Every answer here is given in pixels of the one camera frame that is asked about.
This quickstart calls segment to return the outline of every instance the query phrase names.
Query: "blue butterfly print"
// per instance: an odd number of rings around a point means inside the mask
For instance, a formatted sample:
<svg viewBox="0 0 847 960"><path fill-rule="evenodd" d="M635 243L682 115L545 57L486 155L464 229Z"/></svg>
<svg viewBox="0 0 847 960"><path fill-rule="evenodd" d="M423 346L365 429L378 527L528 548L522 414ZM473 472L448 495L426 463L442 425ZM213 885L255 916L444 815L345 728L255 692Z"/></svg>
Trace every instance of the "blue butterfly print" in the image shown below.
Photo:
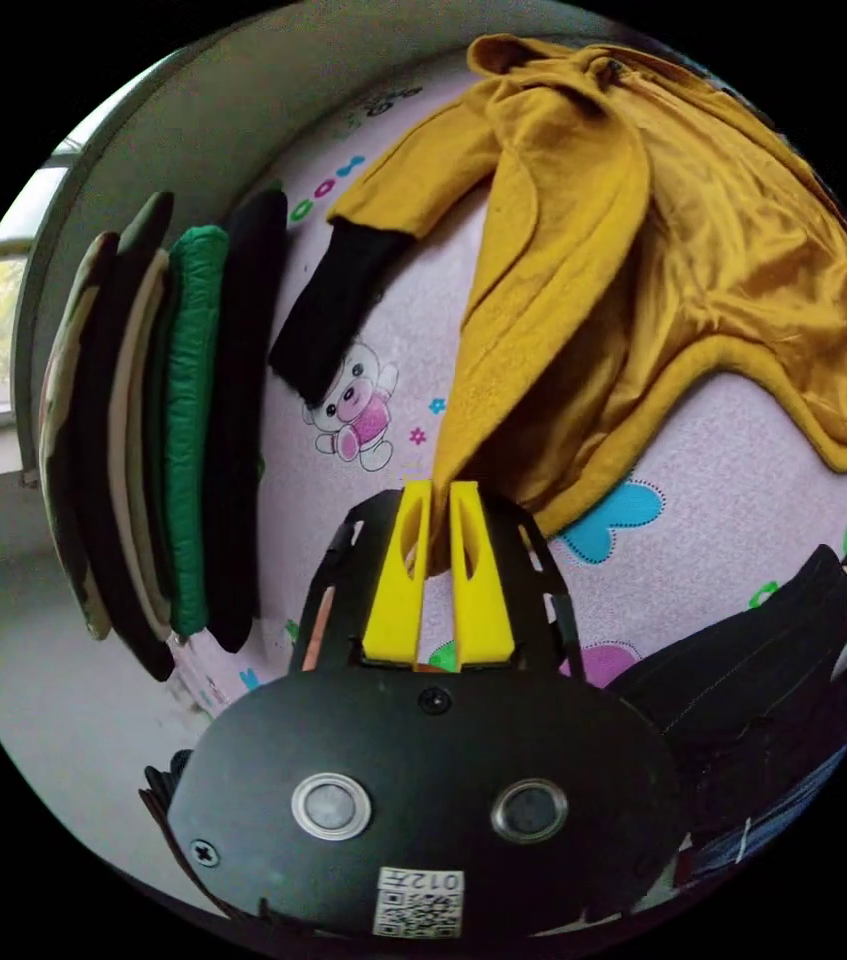
<svg viewBox="0 0 847 960"><path fill-rule="evenodd" d="M582 563L605 563L616 545L617 529L644 527L663 512L663 496L653 487L625 480L558 539Z"/></svg>
<svg viewBox="0 0 847 960"><path fill-rule="evenodd" d="M247 690L255 690L260 685L260 680L252 667L248 670L241 670L240 679L243 681Z"/></svg>

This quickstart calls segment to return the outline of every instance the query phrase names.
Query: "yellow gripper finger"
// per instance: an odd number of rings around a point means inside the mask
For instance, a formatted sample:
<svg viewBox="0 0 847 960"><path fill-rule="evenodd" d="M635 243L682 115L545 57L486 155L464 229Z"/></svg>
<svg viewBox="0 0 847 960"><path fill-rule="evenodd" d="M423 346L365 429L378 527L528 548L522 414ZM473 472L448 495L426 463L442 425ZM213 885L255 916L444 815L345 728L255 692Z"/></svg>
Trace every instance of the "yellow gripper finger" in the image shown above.
<svg viewBox="0 0 847 960"><path fill-rule="evenodd" d="M363 634L367 660L416 666L432 498L430 480L413 481L403 490Z"/></svg>
<svg viewBox="0 0 847 960"><path fill-rule="evenodd" d="M456 670L508 663L515 644L476 483L450 484Z"/></svg>

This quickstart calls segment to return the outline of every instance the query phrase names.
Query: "qr code sticker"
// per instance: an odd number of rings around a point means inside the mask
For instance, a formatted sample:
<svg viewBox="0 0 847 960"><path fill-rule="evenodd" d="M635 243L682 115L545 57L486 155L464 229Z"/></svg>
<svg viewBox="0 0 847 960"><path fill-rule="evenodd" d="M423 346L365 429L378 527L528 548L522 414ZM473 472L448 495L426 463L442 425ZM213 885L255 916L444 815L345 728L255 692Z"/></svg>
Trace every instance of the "qr code sticker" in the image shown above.
<svg viewBox="0 0 847 960"><path fill-rule="evenodd" d="M462 887L462 875L455 872L381 872L374 934L408 939L459 937L463 927Z"/></svg>

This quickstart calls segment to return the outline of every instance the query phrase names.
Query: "black folded garment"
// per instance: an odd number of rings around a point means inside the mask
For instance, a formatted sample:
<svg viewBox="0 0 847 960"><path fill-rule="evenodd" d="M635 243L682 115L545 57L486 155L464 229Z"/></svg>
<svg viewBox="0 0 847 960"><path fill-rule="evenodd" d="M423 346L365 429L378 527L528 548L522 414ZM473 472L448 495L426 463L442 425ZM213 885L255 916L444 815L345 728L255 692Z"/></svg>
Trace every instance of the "black folded garment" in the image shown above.
<svg viewBox="0 0 847 960"><path fill-rule="evenodd" d="M847 644L847 556L818 547L761 606L658 651L609 689L649 719L673 751L696 833L717 834L777 800L826 757L808 742L821 711L829 746L847 743L832 680Z"/></svg>
<svg viewBox="0 0 847 960"><path fill-rule="evenodd" d="M829 684L802 722L758 724L732 753L712 749L709 756L696 755L694 849L726 837L727 830L745 828L747 819L754 825L765 820L783 797L846 747L847 669ZM763 801L755 802L761 794ZM734 817L735 796L745 798L747 807L737 809Z"/></svg>
<svg viewBox="0 0 847 960"><path fill-rule="evenodd" d="M286 259L286 197L260 193L226 224L216 375L203 468L207 626L236 653L258 615L257 464L263 380Z"/></svg>

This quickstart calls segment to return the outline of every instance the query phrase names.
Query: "teddy bear print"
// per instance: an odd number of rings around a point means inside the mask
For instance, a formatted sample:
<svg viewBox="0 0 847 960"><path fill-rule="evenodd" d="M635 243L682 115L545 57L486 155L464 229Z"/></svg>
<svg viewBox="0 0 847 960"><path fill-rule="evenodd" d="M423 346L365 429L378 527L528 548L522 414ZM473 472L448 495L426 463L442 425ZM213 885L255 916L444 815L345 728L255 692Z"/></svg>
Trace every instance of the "teddy bear print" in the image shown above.
<svg viewBox="0 0 847 960"><path fill-rule="evenodd" d="M346 463L359 460L370 472L382 470L393 456L393 444L385 437L397 377L393 364L381 365L365 343L354 342L322 403L303 405L303 419L319 431L316 449Z"/></svg>

